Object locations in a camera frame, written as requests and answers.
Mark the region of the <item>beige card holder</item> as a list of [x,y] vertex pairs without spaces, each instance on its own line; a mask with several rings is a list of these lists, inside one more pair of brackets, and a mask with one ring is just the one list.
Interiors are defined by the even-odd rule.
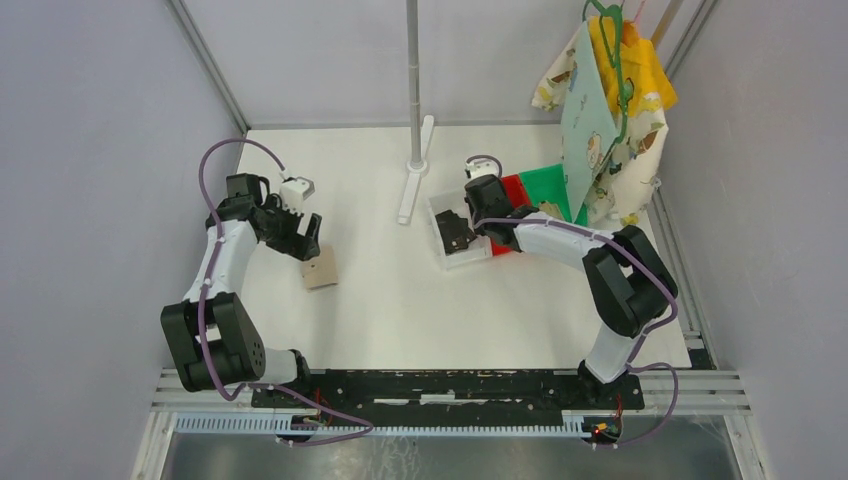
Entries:
[[320,246],[320,254],[300,265],[303,286],[307,291],[316,291],[338,284],[335,252],[331,245]]

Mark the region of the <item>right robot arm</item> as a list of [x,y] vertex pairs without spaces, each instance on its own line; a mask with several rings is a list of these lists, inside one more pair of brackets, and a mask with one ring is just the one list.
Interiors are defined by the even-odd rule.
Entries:
[[487,240],[512,252],[531,254],[585,275],[602,322],[581,362],[580,400],[602,408],[618,393],[617,380],[633,362],[654,326],[675,319],[678,287],[646,233],[635,225],[598,230],[558,219],[531,205],[516,206],[504,181],[485,174],[466,183],[464,210],[430,210],[444,256]]

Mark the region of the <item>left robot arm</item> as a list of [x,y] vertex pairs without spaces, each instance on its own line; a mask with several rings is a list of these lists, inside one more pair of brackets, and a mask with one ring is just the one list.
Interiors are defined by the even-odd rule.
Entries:
[[181,302],[163,308],[160,322],[182,386],[215,390],[259,380],[268,356],[241,301],[249,260],[265,245],[298,261],[321,250],[322,218],[304,232],[304,201],[315,191],[304,177],[283,177],[277,191],[256,174],[231,175],[227,196],[207,218],[207,246],[198,274]]

